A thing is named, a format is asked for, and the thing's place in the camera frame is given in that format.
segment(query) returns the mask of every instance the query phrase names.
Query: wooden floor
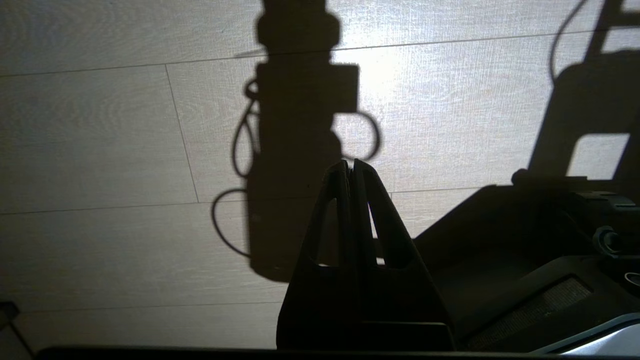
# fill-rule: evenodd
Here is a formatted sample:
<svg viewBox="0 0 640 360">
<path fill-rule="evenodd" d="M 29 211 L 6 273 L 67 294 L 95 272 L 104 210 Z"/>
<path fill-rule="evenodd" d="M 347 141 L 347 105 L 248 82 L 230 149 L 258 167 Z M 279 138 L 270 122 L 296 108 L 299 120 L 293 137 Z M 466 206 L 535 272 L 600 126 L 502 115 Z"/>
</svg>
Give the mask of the wooden floor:
<svg viewBox="0 0 640 360">
<path fill-rule="evenodd" d="M 359 107 L 383 137 L 370 164 L 411 235 L 527 167 L 554 34 L 577 2 L 328 1 L 341 23 L 332 62 L 360 67 Z M 587 1 L 566 28 L 556 73 L 582 61 L 601 6 Z M 258 0 L 0 4 L 0 300 L 20 307 L 33 350 L 275 347 L 287 285 L 253 272 L 209 213 L 244 186 L 230 148 L 243 86 L 265 60 L 261 11 Z M 615 29 L 605 50 L 639 35 Z M 366 123 L 339 115 L 334 131 L 367 151 Z M 582 144 L 570 174 L 606 176 L 624 141 Z M 218 212 L 245 248 L 243 197 Z"/>
</svg>

